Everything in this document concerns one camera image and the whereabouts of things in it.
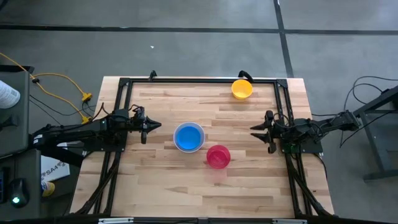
wooden table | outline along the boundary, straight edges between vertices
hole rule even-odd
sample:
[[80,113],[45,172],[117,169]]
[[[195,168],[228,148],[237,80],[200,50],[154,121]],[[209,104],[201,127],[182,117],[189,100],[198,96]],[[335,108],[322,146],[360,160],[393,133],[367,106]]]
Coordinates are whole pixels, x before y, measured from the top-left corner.
[[[104,77],[97,111],[102,102],[106,110],[113,110],[119,78]],[[294,116],[311,118],[303,79],[291,78],[288,84]],[[147,144],[141,144],[139,133],[129,134],[112,216],[293,217],[283,154],[280,150],[268,154],[268,145],[249,135],[251,126],[264,121],[266,110],[276,111],[274,88],[267,84],[253,87],[253,94],[241,101],[232,96],[230,84],[135,83],[131,104],[145,107],[146,115],[162,127],[148,134]],[[175,128],[186,121],[200,124],[206,134],[205,145],[192,154],[173,144]],[[206,163],[206,152],[215,144],[226,146],[231,153],[227,169],[214,170]],[[84,160],[71,212],[97,187],[103,157],[103,152],[94,152]],[[303,164],[309,189],[333,213],[321,162],[304,154]],[[104,192],[101,209],[108,190]],[[304,210],[299,188],[298,196]]]

concrete floor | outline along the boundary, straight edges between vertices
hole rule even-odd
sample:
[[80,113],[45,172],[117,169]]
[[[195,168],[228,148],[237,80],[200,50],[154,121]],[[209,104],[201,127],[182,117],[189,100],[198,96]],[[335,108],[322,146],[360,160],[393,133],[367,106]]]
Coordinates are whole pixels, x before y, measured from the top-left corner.
[[[280,6],[287,29],[398,29],[396,1],[280,0]],[[0,12],[0,22],[278,28],[272,0],[12,0]],[[287,42],[294,76],[304,78],[313,113],[341,111],[346,94],[358,77],[398,77],[396,36],[287,35]],[[21,64],[34,66],[35,73],[69,75],[85,91],[94,94],[92,104],[105,75],[149,75],[156,70],[163,76],[229,77],[245,70],[254,77],[287,76],[278,34],[0,30],[0,51]],[[0,58],[0,63],[8,62]],[[381,89],[397,85],[373,79],[364,81]],[[45,77],[40,83],[80,106],[79,92],[65,80]],[[31,94],[58,110],[73,112],[70,106],[34,86]],[[367,86],[358,88],[358,96],[363,100],[377,95]],[[349,99],[348,109],[359,106],[360,103]],[[62,124],[80,122],[78,115],[54,116]],[[31,105],[30,131],[47,123],[55,124]],[[331,133],[322,142],[335,213],[346,218],[396,222],[398,178],[365,184],[362,176],[376,171],[365,133],[361,131],[341,149],[339,136]],[[65,209],[67,200],[65,197],[60,202],[60,211]]]

yellow bowl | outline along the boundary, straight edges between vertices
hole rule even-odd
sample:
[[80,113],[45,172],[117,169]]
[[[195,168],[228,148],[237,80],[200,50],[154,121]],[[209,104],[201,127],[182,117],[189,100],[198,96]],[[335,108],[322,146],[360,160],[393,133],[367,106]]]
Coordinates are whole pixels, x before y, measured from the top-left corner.
[[253,86],[246,80],[236,80],[231,89],[232,94],[239,100],[246,99],[253,92]]

yellow cable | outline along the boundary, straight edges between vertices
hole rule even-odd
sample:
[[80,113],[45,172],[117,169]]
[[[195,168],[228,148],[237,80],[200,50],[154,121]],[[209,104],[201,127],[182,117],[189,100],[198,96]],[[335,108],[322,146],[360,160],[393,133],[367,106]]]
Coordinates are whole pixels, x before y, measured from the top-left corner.
[[62,74],[58,74],[58,73],[40,73],[40,74],[33,75],[33,77],[36,78],[36,77],[39,77],[42,75],[55,75],[55,76],[66,78],[67,80],[71,81],[76,86],[76,88],[80,91],[81,94],[85,94],[85,92],[83,92],[83,90],[81,90],[79,85],[77,85],[77,83],[75,83],[75,81],[73,81],[71,78],[67,77],[66,75],[62,75]]
[[[9,58],[7,55],[5,55],[5,54],[3,54],[3,53],[1,53],[1,52],[0,52],[0,55],[3,56],[3,57],[5,57],[6,59],[12,61],[14,64],[16,64],[16,65],[17,65],[19,68],[21,68],[23,71],[29,73],[24,67],[22,67],[21,65],[19,65],[19,64],[18,64],[16,61],[14,61],[13,59]],[[34,79],[34,76],[33,76],[32,74],[29,73],[29,75],[30,75],[30,78],[31,78],[31,79]],[[55,98],[57,98],[57,99],[59,99],[59,100],[62,100],[62,101],[65,101],[65,102],[69,103],[77,112],[79,112],[79,114],[80,114],[80,116],[81,116],[81,118],[82,118],[82,120],[83,120],[84,123],[88,120],[88,118],[87,118],[86,116],[84,116],[84,115],[81,113],[81,111],[80,111],[75,105],[73,105],[73,103],[71,103],[70,101],[68,101],[68,100],[66,100],[66,99],[64,99],[64,98],[62,98],[61,96],[57,96],[57,95],[55,95],[55,94],[53,94],[53,93],[48,92],[48,91],[45,90],[45,89],[42,87],[42,85],[40,85],[39,83],[36,83],[36,84],[40,87],[40,89],[43,90],[44,93],[46,93],[46,94],[48,94],[48,95],[50,95],[50,96],[53,96],[53,97],[55,97]]]

blue bowl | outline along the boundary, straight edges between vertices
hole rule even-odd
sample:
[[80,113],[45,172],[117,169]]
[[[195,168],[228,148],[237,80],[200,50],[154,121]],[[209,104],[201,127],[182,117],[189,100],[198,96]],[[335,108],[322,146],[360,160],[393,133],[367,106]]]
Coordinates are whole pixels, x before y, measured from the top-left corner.
[[174,144],[183,152],[196,152],[205,143],[203,128],[194,122],[186,122],[174,131]]

